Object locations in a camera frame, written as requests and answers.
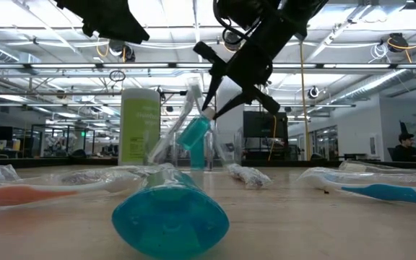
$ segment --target wooden table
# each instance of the wooden table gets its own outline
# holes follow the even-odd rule
[[[26,178],[80,168],[18,172]],[[305,169],[261,170],[274,179],[267,190],[246,190],[223,173],[199,180],[230,218],[226,237],[200,259],[416,260],[416,205],[295,185]],[[0,212],[0,259],[147,259],[125,244],[111,224],[111,212],[127,196],[90,194]]]

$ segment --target person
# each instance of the person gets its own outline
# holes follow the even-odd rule
[[[413,134],[400,134],[400,145],[396,146],[393,151],[394,162],[414,162],[416,163],[416,148],[413,147]]]

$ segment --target bottle cap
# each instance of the bottle cap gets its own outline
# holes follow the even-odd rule
[[[216,111],[214,111],[213,108],[207,108],[203,110],[203,116],[208,118],[209,120],[213,120],[215,115],[216,115]]]

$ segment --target cap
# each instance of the cap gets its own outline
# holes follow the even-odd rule
[[[399,142],[413,138],[415,135],[409,133],[402,133],[399,135]]]
[[[213,108],[207,108],[205,110],[203,110],[203,114],[204,117],[208,118],[209,120],[213,120],[213,118],[216,115],[216,111],[213,110]]]

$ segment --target desk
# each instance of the desk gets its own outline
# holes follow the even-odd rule
[[[92,167],[18,172],[26,178]],[[304,168],[260,170],[274,179],[270,189],[246,190],[223,173],[204,175],[204,190],[227,212],[230,230],[200,259],[416,260],[416,205],[325,195],[294,185]],[[147,259],[112,227],[111,212],[126,197],[96,194],[0,212],[0,259]]]

